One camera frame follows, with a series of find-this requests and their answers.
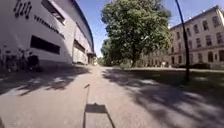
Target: pavement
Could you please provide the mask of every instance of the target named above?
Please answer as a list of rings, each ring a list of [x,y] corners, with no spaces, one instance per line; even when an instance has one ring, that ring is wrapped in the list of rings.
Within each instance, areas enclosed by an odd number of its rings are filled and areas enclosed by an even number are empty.
[[[224,108],[119,69],[89,66],[1,78],[0,118],[5,128],[223,128]]]

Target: white building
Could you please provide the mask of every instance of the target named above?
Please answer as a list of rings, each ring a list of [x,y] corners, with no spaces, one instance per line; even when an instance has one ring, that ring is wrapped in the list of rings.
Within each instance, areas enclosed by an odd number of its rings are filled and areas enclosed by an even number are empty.
[[[203,11],[185,22],[190,51],[190,65],[206,63],[212,69],[224,68],[224,12],[219,6]],[[186,64],[183,29],[181,24],[170,29],[171,48],[159,56],[150,57],[151,66],[166,62],[172,67]]]
[[[42,66],[92,62],[92,33],[75,0],[1,0],[0,16],[1,56],[25,50]]]

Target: street lamp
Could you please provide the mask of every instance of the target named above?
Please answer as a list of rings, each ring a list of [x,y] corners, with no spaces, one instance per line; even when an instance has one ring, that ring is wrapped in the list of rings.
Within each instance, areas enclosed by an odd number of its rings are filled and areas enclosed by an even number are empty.
[[[184,25],[184,19],[183,19],[183,15],[180,9],[180,4],[178,2],[178,0],[175,0],[176,4],[177,4],[177,8],[180,14],[180,19],[181,19],[181,24],[182,24],[182,28],[183,28],[183,36],[184,36],[184,44],[185,44],[185,50],[186,50],[186,74],[185,74],[185,80],[186,82],[189,81],[189,74],[190,74],[190,57],[189,57],[189,47],[188,47],[188,43],[187,43],[187,33],[185,30],[185,25]]]

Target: curved building facade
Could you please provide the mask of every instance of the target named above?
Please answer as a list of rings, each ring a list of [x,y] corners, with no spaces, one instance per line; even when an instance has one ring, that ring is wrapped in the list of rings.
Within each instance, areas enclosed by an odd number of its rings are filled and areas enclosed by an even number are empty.
[[[2,0],[0,16],[1,60],[24,51],[43,66],[92,62],[91,29],[75,0]]]

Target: grass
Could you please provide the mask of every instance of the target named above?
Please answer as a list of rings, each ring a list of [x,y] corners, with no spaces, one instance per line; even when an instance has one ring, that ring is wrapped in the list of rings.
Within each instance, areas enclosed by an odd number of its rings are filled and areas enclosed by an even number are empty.
[[[126,71],[133,73],[136,77],[153,79],[167,85],[186,85],[184,82],[185,70],[183,69],[143,68]],[[221,99],[224,97],[224,71],[191,70],[190,81],[183,86],[183,89]]]

